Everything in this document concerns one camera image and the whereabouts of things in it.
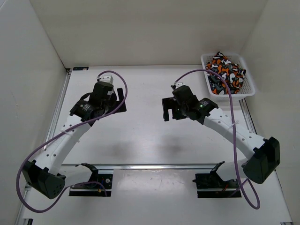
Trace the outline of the dark corner label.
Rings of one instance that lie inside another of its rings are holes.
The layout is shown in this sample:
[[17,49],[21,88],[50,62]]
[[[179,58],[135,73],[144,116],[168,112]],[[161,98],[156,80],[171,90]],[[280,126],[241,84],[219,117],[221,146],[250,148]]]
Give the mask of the dark corner label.
[[73,67],[73,71],[86,71],[89,67]]

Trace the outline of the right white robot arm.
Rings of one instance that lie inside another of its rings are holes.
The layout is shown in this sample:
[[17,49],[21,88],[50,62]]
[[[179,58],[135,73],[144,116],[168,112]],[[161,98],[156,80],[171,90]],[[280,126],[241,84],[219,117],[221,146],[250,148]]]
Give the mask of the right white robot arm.
[[279,141],[259,136],[240,124],[233,123],[216,103],[208,98],[198,100],[191,89],[182,85],[177,87],[173,96],[162,99],[163,118],[181,120],[189,118],[216,131],[229,142],[235,144],[245,156],[234,162],[220,162],[204,179],[205,188],[222,187],[239,173],[243,179],[262,184],[280,164]]

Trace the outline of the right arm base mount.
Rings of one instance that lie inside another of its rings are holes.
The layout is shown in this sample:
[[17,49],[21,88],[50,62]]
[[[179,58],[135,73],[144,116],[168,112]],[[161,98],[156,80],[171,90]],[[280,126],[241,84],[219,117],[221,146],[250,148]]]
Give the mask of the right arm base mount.
[[197,188],[197,198],[241,198],[241,192],[236,189],[239,184],[236,179],[222,180],[217,170],[225,161],[214,166],[209,173],[196,173],[193,182]]

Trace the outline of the white plastic mesh basket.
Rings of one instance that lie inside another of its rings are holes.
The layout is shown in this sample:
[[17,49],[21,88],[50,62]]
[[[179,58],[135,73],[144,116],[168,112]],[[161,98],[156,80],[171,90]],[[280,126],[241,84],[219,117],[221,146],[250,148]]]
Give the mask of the white plastic mesh basket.
[[[234,101],[253,96],[255,88],[252,76],[243,58],[236,53],[208,53],[201,56],[202,67],[218,73],[227,83]],[[205,74],[210,98],[213,101],[228,101],[228,91],[214,74]]]

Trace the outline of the front aluminium rail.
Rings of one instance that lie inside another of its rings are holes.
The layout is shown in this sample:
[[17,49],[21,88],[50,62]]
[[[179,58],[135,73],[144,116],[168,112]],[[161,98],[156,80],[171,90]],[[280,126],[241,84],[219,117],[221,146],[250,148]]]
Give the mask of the front aluminium rail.
[[94,164],[99,170],[210,170],[217,164]]

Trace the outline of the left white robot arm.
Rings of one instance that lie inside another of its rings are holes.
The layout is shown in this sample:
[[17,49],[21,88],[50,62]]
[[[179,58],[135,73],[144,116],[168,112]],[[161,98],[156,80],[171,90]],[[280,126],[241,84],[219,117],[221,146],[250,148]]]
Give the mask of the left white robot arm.
[[61,165],[97,120],[127,110],[125,97],[122,88],[114,88],[112,77],[98,78],[93,91],[84,94],[71,108],[61,133],[42,146],[43,152],[34,159],[28,156],[17,175],[23,175],[28,185],[49,199],[78,183],[89,188],[96,186],[98,170],[95,166],[81,163],[73,171],[64,172]]

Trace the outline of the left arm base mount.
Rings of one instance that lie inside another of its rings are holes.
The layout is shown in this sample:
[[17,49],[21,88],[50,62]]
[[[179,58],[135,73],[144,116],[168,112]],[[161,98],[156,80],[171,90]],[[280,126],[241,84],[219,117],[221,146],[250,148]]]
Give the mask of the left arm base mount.
[[100,172],[95,166],[82,163],[81,166],[89,169],[91,176],[83,184],[75,184],[70,188],[69,196],[79,197],[111,197],[113,173]]

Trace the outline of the left aluminium rail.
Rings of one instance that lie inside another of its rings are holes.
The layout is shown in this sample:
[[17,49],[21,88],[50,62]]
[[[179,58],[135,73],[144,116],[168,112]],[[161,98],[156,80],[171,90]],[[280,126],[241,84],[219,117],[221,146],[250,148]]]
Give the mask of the left aluminium rail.
[[62,108],[62,104],[63,104],[64,98],[65,98],[65,94],[66,94],[66,91],[67,91],[67,87],[68,87],[68,83],[69,83],[71,73],[72,73],[72,69],[67,68],[66,69],[66,77],[65,77],[64,83],[61,87],[59,98],[58,98],[57,104],[55,106],[54,113],[53,113],[53,116],[52,116],[52,120],[51,120],[49,129],[48,129],[48,133],[47,133],[47,136],[46,136],[46,139],[45,139],[46,142],[54,137],[55,129],[57,127],[59,115],[60,115],[60,112],[61,112],[61,108]]

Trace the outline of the orange camouflage shorts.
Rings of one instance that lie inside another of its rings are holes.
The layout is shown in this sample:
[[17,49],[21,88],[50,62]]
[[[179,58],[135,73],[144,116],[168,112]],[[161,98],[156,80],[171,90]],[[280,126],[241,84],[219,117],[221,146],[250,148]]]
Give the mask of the orange camouflage shorts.
[[[212,60],[206,63],[205,69],[218,73],[227,83],[231,94],[239,93],[243,86],[246,70],[242,69],[239,64],[233,63],[221,52],[217,52]],[[215,74],[209,74],[208,81],[212,93],[228,94],[226,86]]]

